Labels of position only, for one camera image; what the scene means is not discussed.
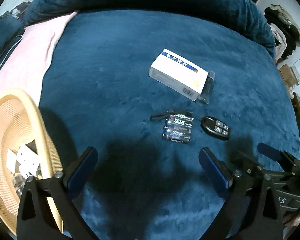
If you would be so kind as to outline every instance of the blue label stripe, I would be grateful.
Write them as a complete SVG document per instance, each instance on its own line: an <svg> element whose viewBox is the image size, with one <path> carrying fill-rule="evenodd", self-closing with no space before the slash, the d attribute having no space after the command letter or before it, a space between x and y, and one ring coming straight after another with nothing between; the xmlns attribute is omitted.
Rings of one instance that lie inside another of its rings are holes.
<svg viewBox="0 0 300 240"><path fill-rule="evenodd" d="M167 52L164 52L164 51L163 51L163 52L161 53L161 55L164 55L164 56L166 56L166 57L168 57L168 58L170 58L170 59L172 59L172 60L174 60L174 61L180 63L181 65L187 67L187 68L190 69L190 70L193 70L194 72L198 72L198 70L197 70L196 68L192 67L192 66L189 65L188 63L185 63L185 62L182 61L181 59L178 59L178 58L176 58L176 57L170 55L170 54L167 53Z"/></svg>

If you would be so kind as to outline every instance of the woven basket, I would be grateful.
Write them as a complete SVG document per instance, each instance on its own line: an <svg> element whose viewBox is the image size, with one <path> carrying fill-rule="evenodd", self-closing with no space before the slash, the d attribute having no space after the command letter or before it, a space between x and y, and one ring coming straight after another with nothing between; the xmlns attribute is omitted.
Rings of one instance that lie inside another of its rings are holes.
<svg viewBox="0 0 300 240"><path fill-rule="evenodd" d="M42 178L51 178L62 171L57 150L45 129L41 114L32 99L23 91L12 89L0 95L0 218L17 234L20 199L12 184L13 174L6 167L7 150L18 152L21 144L35 140L41 158ZM56 223L63 231L63 222L52 198L47 198Z"/></svg>

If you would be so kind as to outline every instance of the bed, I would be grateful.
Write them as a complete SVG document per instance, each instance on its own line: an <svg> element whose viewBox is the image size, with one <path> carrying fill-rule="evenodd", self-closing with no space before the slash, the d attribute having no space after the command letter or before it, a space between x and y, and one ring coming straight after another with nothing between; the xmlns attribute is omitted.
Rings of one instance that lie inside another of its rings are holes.
<svg viewBox="0 0 300 240"><path fill-rule="evenodd" d="M75 205L100 239L199 239L223 205L199 164L202 147L227 163L239 150L271 170L281 168L257 152L260 142L299 157L274 38L251 0L34 0L23 24L75 10L39 109L64 167L98 150ZM208 105L148 76L163 49L216 73ZM189 145L163 141L164 122L150 122L169 110L194 114ZM230 140L202 131L207 115L231 127Z"/></svg>

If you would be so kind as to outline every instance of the pink towel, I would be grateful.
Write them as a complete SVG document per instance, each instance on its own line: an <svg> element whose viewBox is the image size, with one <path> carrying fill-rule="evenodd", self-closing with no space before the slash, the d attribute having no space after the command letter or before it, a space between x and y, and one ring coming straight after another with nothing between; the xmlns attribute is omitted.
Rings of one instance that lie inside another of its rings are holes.
<svg viewBox="0 0 300 240"><path fill-rule="evenodd" d="M43 76L50 67L53 50L76 15L73 12L25 28L23 39L0 70L0 94L19 88L39 105Z"/></svg>

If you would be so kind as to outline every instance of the barcode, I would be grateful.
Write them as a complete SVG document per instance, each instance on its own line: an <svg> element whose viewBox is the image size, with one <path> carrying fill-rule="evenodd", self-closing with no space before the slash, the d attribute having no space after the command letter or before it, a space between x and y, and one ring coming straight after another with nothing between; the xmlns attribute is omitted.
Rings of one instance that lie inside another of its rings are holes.
<svg viewBox="0 0 300 240"><path fill-rule="evenodd" d="M187 88L183 88L182 92L184 92L188 96L192 96L194 94L190 89Z"/></svg>

